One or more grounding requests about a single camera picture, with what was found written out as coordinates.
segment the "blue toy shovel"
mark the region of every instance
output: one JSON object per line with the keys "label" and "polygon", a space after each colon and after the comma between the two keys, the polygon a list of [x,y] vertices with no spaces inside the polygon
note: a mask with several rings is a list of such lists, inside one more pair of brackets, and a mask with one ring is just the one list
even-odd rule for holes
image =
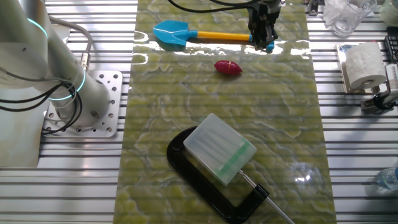
{"label": "blue toy shovel", "polygon": [[[157,24],[154,29],[154,34],[161,41],[168,44],[178,44],[186,46],[189,38],[209,38],[219,40],[241,40],[251,41],[251,35],[249,34],[230,34],[223,32],[207,32],[188,30],[188,23],[181,21],[163,21]],[[267,50],[272,50],[274,43],[267,46]]]}

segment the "green tape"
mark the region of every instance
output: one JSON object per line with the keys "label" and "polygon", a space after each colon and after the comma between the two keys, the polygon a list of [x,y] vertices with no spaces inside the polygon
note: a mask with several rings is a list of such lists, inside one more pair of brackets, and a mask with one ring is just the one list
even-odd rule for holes
{"label": "green tape", "polygon": [[241,156],[249,147],[250,143],[246,139],[243,139],[243,141],[243,145],[235,152],[235,154],[232,155],[232,157],[227,161],[224,167],[217,172],[217,176],[222,177],[225,172],[229,170],[232,164],[234,164],[239,159],[239,156]]}

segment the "paper towel holder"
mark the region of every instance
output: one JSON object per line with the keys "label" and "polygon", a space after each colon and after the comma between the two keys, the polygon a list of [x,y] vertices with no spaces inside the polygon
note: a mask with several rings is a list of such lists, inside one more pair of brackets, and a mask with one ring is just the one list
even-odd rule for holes
{"label": "paper towel holder", "polygon": [[[344,92],[345,93],[354,93],[354,94],[378,93],[378,92],[380,92],[380,86],[375,86],[375,87],[369,88],[369,89],[354,89],[354,88],[351,88],[351,85],[349,84],[347,70],[346,70],[346,51],[348,49],[354,47],[355,45],[359,45],[359,44],[360,43],[358,43],[358,44],[336,44],[337,57],[338,57],[339,67],[341,70],[341,80],[343,81]],[[362,85],[366,84],[366,82],[372,82],[372,80],[366,80],[365,82],[362,83]]]}

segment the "red strawberry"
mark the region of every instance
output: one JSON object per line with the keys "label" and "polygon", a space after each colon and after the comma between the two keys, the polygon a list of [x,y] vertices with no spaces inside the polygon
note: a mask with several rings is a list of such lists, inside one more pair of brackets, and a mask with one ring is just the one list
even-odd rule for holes
{"label": "red strawberry", "polygon": [[227,75],[237,75],[242,72],[242,68],[235,62],[221,60],[214,64],[217,71]]}

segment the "water bottle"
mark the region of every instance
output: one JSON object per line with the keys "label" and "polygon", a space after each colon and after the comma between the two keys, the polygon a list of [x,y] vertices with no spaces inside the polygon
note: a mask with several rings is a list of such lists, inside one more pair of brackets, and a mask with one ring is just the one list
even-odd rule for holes
{"label": "water bottle", "polygon": [[380,171],[376,181],[386,191],[398,190],[398,167]]}
{"label": "water bottle", "polygon": [[386,0],[379,10],[380,19],[390,26],[398,26],[398,0]]}

